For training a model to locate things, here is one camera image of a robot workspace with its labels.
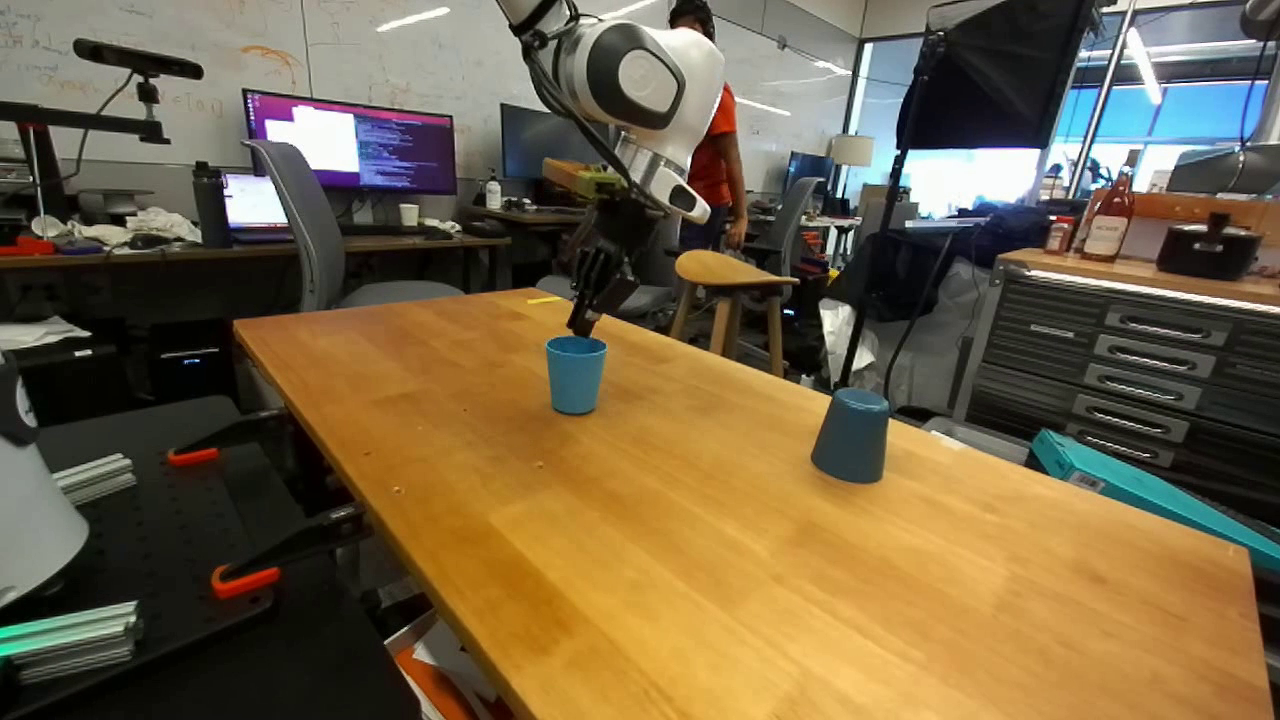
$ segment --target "wooden stool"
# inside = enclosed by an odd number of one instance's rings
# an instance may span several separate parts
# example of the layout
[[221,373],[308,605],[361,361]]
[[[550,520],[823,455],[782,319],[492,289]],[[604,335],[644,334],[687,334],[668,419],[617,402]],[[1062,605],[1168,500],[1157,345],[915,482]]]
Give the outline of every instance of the wooden stool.
[[705,289],[716,304],[714,339],[709,351],[733,356],[736,327],[745,316],[745,296],[766,292],[769,296],[769,373],[783,375],[783,296],[797,286],[797,277],[774,277],[757,263],[745,263],[726,252],[694,247],[680,252],[678,277],[686,280],[672,335],[687,339],[687,308],[694,296]]

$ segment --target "person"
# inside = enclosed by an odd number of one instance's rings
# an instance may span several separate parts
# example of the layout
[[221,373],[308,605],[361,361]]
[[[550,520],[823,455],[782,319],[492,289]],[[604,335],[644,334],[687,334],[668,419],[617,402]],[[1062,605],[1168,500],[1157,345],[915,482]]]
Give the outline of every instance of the person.
[[[709,0],[678,0],[668,27],[694,27],[716,39],[716,20]],[[747,192],[745,192],[745,157],[736,147],[736,95],[726,83],[719,108],[709,138],[695,145],[687,164],[687,186],[714,204],[709,223],[680,223],[686,247],[745,247],[747,239]]]

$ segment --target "drawer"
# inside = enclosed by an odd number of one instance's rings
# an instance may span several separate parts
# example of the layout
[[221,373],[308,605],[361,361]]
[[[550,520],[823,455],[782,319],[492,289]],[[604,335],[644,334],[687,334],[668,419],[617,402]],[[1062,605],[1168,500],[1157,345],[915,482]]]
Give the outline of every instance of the drawer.
[[1252,433],[1280,442],[1280,386],[1239,386],[1239,379],[1215,375],[1205,387],[1202,415],[1239,425],[1239,428],[1252,428]]
[[1186,308],[1145,308],[1145,304],[1112,304],[1103,327],[1122,327],[1133,335],[1148,335],[1157,345],[1202,345],[1226,349],[1232,335],[1232,319],[1226,316],[1197,316]]
[[1186,415],[1136,407],[1136,406],[1093,398],[1093,393],[1077,398],[1073,415],[1082,415],[1098,428],[1145,435],[1157,443],[1181,443],[1181,442],[1188,442],[1188,428],[1192,428],[1192,419],[1186,419]]
[[1197,419],[1188,447],[1181,452],[1181,473],[1205,485],[1260,487],[1280,500],[1280,442],[1249,428]]
[[999,296],[997,327],[1020,327],[1050,339],[1093,335],[1103,319],[1103,308],[1077,304],[1041,304],[1031,296]]
[[1239,520],[1255,520],[1255,524],[1280,529],[1280,496],[1270,491],[1270,487],[1255,487],[1255,485],[1211,485],[1202,473],[1181,473],[1181,467],[1168,467],[1168,473],[1157,473],[1157,478],[1181,485],[1186,491],[1232,514]]
[[989,366],[973,386],[968,419],[1031,442],[1041,428],[1062,428],[1069,419],[1073,393],[1073,386]]
[[1197,412],[1202,407],[1202,386],[1188,379],[1168,379],[1136,367],[1116,367],[1116,366],[1089,366],[1084,367],[1084,387],[1099,387],[1112,398],[1159,406],[1159,407],[1181,407]]
[[1099,447],[1099,452],[1129,460],[1129,464],[1173,467],[1173,460],[1176,460],[1176,452],[1163,443],[1133,442],[1133,435],[1099,428],[1099,425],[1069,425],[1066,433],[1077,435],[1082,443]]
[[1215,375],[1280,387],[1280,319],[1239,319]]
[[1215,356],[1197,349],[1168,349],[1133,335],[1098,335],[1093,356],[1112,361],[1122,367],[1168,373],[1168,375],[1211,375]]
[[1044,334],[1012,334],[997,327],[989,339],[989,366],[1054,375],[1054,379],[1082,379],[1093,361],[1093,334],[1066,339]]
[[1018,277],[1018,273],[1004,273],[999,296],[1012,308],[1073,312],[1073,316],[1093,316],[1093,319],[1099,319],[1103,308],[1116,302],[1116,292],[1107,292],[1107,289],[1082,289],[1073,280]]

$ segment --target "blue cup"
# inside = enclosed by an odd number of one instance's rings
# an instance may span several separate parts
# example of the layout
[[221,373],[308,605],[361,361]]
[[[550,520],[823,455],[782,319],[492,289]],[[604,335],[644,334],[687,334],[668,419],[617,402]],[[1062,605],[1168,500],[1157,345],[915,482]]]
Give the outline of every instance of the blue cup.
[[554,407],[559,415],[591,415],[600,402],[609,345],[595,335],[554,335],[550,339],[550,375]]
[[811,443],[811,464],[853,485],[885,478],[888,402],[878,393],[842,387]]

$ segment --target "computer monitor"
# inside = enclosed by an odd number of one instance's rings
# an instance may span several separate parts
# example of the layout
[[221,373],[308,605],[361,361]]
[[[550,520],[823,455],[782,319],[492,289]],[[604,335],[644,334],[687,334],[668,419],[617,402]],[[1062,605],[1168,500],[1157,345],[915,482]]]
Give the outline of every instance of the computer monitor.
[[543,186],[550,157],[604,164],[600,151],[586,139],[586,132],[574,119],[521,108],[521,106],[499,106],[499,151],[505,151],[505,164],[499,164],[505,192],[534,197],[534,199],[543,199],[554,192]]
[[935,4],[901,147],[1044,147],[1093,0]]
[[830,159],[830,157],[794,151],[794,157],[790,157],[790,168],[783,168],[783,187],[794,187],[801,178],[820,178],[820,179],[830,179],[830,172],[831,172],[831,159]]
[[223,212],[233,239],[290,235],[290,216],[273,178],[223,172]]
[[332,192],[458,197],[449,114],[246,88],[247,139],[297,145]]

